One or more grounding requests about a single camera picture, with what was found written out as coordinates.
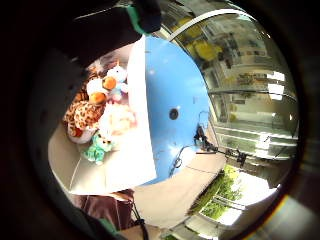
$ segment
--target green foliage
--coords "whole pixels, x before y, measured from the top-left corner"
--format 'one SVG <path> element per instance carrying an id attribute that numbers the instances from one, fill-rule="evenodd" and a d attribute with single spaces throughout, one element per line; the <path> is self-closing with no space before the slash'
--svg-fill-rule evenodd
<path id="1" fill-rule="evenodd" d="M 177 238 L 175 238 L 174 236 L 172 235 L 168 235 L 164 238 L 164 240 L 177 240 Z"/>
<path id="2" fill-rule="evenodd" d="M 228 209 L 219 203 L 212 201 L 212 197 L 219 195 L 231 201 L 241 198 L 240 190 L 232 191 L 234 180 L 238 177 L 238 172 L 233 167 L 226 165 L 223 171 L 210 183 L 202 194 L 197 198 L 190 208 L 188 214 L 192 215 L 200 212 L 212 219 L 218 219 Z"/>

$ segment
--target cardboard box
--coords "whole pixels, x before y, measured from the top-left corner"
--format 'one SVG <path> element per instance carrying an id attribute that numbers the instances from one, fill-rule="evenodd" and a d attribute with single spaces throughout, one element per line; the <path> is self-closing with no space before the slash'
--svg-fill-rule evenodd
<path id="1" fill-rule="evenodd" d="M 49 141 L 49 162 L 64 190 L 79 195 L 105 195 L 133 188 L 156 177 L 149 132 L 145 81 L 145 38 L 107 54 L 127 63 L 129 106 L 136 114 L 137 127 L 121 138 L 107 153 L 102 165 L 89 162 L 80 152 L 89 144 L 71 142 L 60 124 Z"/>

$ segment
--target green plush toy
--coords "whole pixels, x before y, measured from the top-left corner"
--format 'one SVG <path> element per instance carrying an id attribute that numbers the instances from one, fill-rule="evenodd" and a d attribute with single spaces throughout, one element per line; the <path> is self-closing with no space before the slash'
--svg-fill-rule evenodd
<path id="1" fill-rule="evenodd" d="M 111 141 L 105 140 L 99 131 L 92 137 L 91 146 L 83 152 L 83 155 L 90 161 L 95 162 L 97 165 L 103 163 L 106 152 L 110 152 L 114 146 Z"/>

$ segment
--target sunlight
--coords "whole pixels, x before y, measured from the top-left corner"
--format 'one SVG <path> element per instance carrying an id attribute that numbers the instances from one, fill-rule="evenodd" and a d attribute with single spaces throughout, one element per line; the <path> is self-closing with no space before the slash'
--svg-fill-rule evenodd
<path id="1" fill-rule="evenodd" d="M 270 189 L 267 180 L 247 173 L 240 173 L 232 186 L 234 190 L 239 187 L 242 192 L 242 197 L 236 200 L 236 202 L 246 206 L 262 201 L 277 190 L 277 188 Z M 241 210 L 229 208 L 218 221 L 230 226 L 240 217 L 241 213 Z"/>

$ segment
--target plush toy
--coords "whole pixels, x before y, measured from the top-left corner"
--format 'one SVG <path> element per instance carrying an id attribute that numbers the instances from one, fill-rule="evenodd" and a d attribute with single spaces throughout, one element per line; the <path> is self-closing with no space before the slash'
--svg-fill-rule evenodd
<path id="1" fill-rule="evenodd" d="M 92 137 L 91 146 L 83 152 L 85 158 L 90 162 L 95 162 L 97 165 L 103 163 L 106 152 L 110 152 L 114 146 L 114 142 L 107 140 L 96 132 Z"/>
<path id="2" fill-rule="evenodd" d="M 63 118 L 70 140 L 78 144 L 89 142 L 98 129 L 98 120 L 104 108 L 104 104 L 89 101 L 73 102 Z"/>
<path id="3" fill-rule="evenodd" d="M 91 162 L 103 163 L 106 152 L 112 151 L 117 139 L 136 124 L 136 118 L 129 106 L 107 104 L 103 115 L 98 121 L 99 130 L 92 138 L 92 145 L 83 152 Z"/>
<path id="4" fill-rule="evenodd" d="M 102 80 L 102 85 L 109 91 L 109 98 L 115 102 L 122 100 L 122 94 L 128 93 L 128 85 L 125 83 L 127 71 L 117 65 L 107 71 L 107 75 Z"/>

